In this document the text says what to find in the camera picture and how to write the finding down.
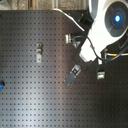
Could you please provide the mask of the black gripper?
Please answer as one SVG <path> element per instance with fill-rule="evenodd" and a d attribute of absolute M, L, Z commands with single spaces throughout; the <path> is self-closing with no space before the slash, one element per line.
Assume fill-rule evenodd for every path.
<path fill-rule="evenodd" d="M 78 55 L 72 56 L 72 61 L 75 64 L 75 70 L 80 72 L 82 71 L 85 75 L 91 73 L 97 67 L 97 61 L 84 62 Z M 70 72 L 65 78 L 65 82 L 70 85 L 76 78 L 74 72 Z"/>

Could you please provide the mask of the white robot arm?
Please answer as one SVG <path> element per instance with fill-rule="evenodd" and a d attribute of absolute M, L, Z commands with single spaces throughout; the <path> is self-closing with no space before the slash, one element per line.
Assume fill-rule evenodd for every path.
<path fill-rule="evenodd" d="M 128 48 L 128 38 L 120 52 L 107 58 L 106 47 L 120 41 L 128 31 L 128 0 L 88 0 L 85 13 L 67 15 L 79 27 L 79 33 L 67 34 L 65 42 L 76 51 L 72 57 L 75 65 L 65 78 L 70 85 L 76 76 L 85 74 L 96 63 L 97 78 L 105 77 L 104 64 L 121 56 Z"/>

